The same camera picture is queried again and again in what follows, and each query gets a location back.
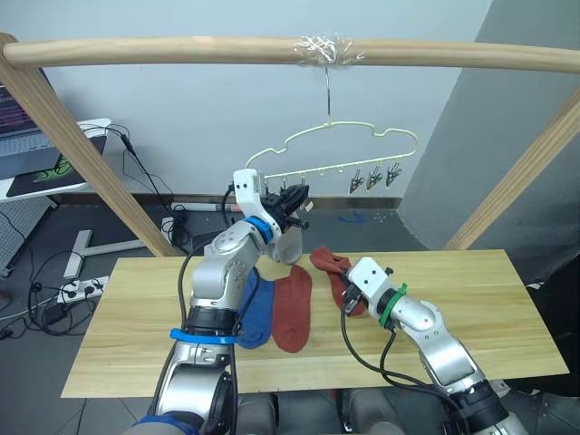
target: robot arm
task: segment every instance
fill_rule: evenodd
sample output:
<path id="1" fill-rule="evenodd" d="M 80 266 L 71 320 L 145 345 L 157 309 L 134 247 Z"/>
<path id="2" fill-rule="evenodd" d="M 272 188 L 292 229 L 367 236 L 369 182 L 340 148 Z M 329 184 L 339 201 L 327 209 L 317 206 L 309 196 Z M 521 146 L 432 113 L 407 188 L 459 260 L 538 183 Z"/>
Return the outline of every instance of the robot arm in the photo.
<path id="1" fill-rule="evenodd" d="M 406 295 L 369 257 L 361 258 L 347 274 L 346 313 L 364 299 L 369 314 L 386 327 L 404 331 L 419 348 L 420 361 L 436 390 L 460 409 L 455 420 L 466 420 L 472 434 L 525 435 L 519 419 L 508 413 L 468 350 L 446 329 L 441 311 L 426 301 Z"/>
<path id="2" fill-rule="evenodd" d="M 235 172 L 234 186 L 245 218 L 204 248 L 192 277 L 186 325 L 171 331 L 175 347 L 150 410 L 155 423 L 159 418 L 171 419 L 191 433 L 223 434 L 230 429 L 235 394 L 226 368 L 234 362 L 237 331 L 233 329 L 248 274 L 264 253 L 276 260 L 297 260 L 302 238 L 291 227 L 307 227 L 295 214 L 307 199 L 307 186 L 292 186 L 275 195 L 267 191 L 255 169 Z M 165 426 L 167 433 L 175 429 Z"/>

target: sock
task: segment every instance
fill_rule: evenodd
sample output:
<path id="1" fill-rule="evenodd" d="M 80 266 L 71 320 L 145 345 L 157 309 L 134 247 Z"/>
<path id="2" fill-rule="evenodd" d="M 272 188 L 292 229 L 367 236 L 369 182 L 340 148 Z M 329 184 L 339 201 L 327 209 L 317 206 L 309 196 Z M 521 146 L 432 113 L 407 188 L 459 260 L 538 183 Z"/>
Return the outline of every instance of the sock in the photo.
<path id="1" fill-rule="evenodd" d="M 312 279 L 294 265 L 290 276 L 276 279 L 272 336 L 283 351 L 299 352 L 310 334 L 310 294 Z"/>
<path id="2" fill-rule="evenodd" d="M 344 269 L 351 268 L 351 262 L 346 256 L 336 256 L 326 246 L 320 246 L 310 254 L 310 261 L 320 270 L 324 270 L 330 279 L 330 287 L 333 292 L 333 298 L 339 308 L 343 306 L 343 292 L 346 290 L 346 284 L 340 277 Z M 351 316 L 364 313 L 366 307 L 359 302 L 354 308 Z"/>
<path id="3" fill-rule="evenodd" d="M 256 285 L 256 275 L 254 271 L 250 271 L 242 302 L 239 305 L 240 309 L 246 305 L 248 298 L 252 295 L 254 285 Z M 268 341 L 272 325 L 273 302 L 274 283 L 262 278 L 256 290 L 256 296 L 242 320 L 242 328 L 237 337 L 237 343 L 240 346 L 245 349 L 254 349 Z"/>

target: blue band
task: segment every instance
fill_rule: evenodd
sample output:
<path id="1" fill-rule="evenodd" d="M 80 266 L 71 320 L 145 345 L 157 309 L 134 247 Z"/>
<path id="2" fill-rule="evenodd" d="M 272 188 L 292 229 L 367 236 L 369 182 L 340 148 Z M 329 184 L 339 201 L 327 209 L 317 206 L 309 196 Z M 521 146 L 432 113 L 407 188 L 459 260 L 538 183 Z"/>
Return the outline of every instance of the blue band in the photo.
<path id="1" fill-rule="evenodd" d="M 176 420 L 170 415 L 146 415 L 141 420 L 137 421 L 133 426 L 147 423 L 163 423 L 178 428 L 184 435 L 199 435 L 198 428 L 183 421 Z"/>
<path id="2" fill-rule="evenodd" d="M 178 328 L 173 328 L 169 333 L 169 337 L 181 342 L 199 344 L 234 344 L 237 341 L 237 338 L 233 335 L 191 335 L 184 333 Z"/>
<path id="3" fill-rule="evenodd" d="M 272 234 L 272 228 L 266 222 L 256 216 L 246 217 L 244 220 L 256 227 L 262 236 L 266 238 L 265 242 L 270 243 L 274 234 Z"/>

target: green ring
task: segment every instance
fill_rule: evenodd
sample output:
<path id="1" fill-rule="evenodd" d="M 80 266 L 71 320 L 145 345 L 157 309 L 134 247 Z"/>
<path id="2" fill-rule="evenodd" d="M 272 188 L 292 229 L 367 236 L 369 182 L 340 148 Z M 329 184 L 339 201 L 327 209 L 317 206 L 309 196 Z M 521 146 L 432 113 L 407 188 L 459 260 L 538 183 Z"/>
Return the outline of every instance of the green ring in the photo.
<path id="1" fill-rule="evenodd" d="M 385 307 L 384 311 L 382 312 L 381 319 L 379 319 L 379 324 L 381 326 L 385 326 L 387 324 L 387 320 L 391 315 L 392 308 L 395 306 L 397 301 L 401 299 L 403 296 L 407 294 L 407 285 L 402 283 L 402 286 L 399 290 L 397 290 L 397 294 L 391 298 L 387 306 Z"/>

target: metal clip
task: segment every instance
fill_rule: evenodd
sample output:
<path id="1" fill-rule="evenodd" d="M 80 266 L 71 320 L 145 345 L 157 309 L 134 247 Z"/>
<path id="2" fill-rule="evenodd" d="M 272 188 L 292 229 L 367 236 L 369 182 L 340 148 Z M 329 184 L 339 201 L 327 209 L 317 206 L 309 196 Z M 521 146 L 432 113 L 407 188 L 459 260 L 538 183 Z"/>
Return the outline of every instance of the metal clip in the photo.
<path id="1" fill-rule="evenodd" d="M 367 192 L 371 190 L 379 181 L 382 180 L 382 174 L 381 172 L 379 172 L 380 168 L 381 166 L 377 165 L 376 168 L 372 170 L 372 172 L 369 172 L 369 178 L 366 181 Z"/>
<path id="2" fill-rule="evenodd" d="M 356 174 L 354 177 L 351 178 L 351 186 L 348 189 L 348 194 L 352 195 L 352 193 L 358 189 L 364 182 L 364 177 L 361 177 L 361 169 L 357 168 Z"/>
<path id="3" fill-rule="evenodd" d="M 392 182 L 401 175 L 402 169 L 399 167 L 399 162 L 397 161 L 392 168 L 387 168 L 387 179 L 385 180 L 385 186 L 388 188 Z"/>

